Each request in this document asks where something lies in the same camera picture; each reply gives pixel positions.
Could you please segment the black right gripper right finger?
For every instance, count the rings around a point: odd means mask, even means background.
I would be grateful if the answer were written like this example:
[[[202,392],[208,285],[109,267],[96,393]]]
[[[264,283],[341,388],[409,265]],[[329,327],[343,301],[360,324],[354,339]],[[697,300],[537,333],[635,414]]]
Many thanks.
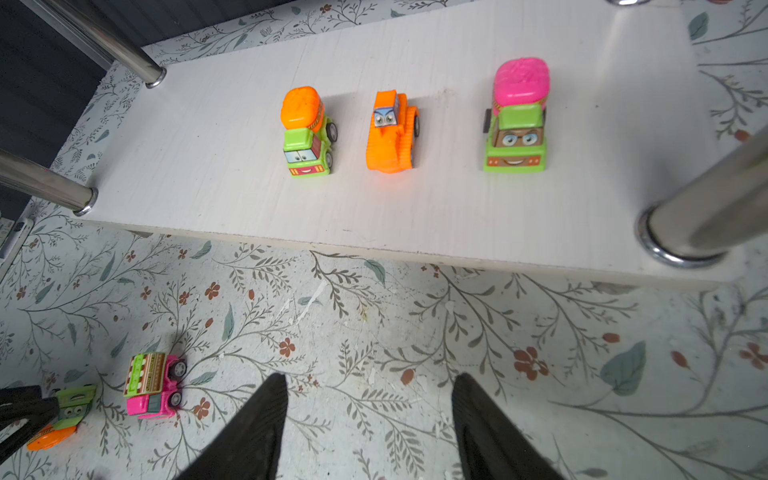
[[[451,400],[466,479],[561,479],[470,374],[456,377]]]

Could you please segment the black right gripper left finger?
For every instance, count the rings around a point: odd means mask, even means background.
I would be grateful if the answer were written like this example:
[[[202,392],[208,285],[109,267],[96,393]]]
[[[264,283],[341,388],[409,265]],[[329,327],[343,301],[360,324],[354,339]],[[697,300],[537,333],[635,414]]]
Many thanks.
[[[286,377],[270,375],[181,479],[275,479],[287,418]]]

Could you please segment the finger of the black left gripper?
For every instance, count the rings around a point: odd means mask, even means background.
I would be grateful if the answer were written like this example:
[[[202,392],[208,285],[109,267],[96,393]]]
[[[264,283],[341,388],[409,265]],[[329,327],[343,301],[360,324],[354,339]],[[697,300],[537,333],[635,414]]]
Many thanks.
[[[4,463],[34,435],[49,425],[60,411],[56,397],[42,397],[40,386],[1,389],[1,429],[16,421],[25,423],[1,442],[0,462]]]

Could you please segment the orange toy bulldozer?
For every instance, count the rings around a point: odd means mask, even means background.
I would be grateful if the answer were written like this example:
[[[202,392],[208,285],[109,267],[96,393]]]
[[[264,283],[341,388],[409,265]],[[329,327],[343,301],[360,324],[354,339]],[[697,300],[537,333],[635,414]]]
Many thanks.
[[[386,174],[413,168],[415,139],[420,135],[420,113],[396,90],[378,92],[366,147],[369,170]]]

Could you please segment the orange green mixer toy truck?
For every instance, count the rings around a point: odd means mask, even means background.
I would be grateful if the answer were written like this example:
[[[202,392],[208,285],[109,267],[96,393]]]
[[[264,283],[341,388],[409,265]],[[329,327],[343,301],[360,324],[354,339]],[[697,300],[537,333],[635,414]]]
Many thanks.
[[[338,128],[326,114],[318,92],[311,86],[290,90],[282,102],[280,120],[285,128],[283,153],[291,176],[329,175]]]

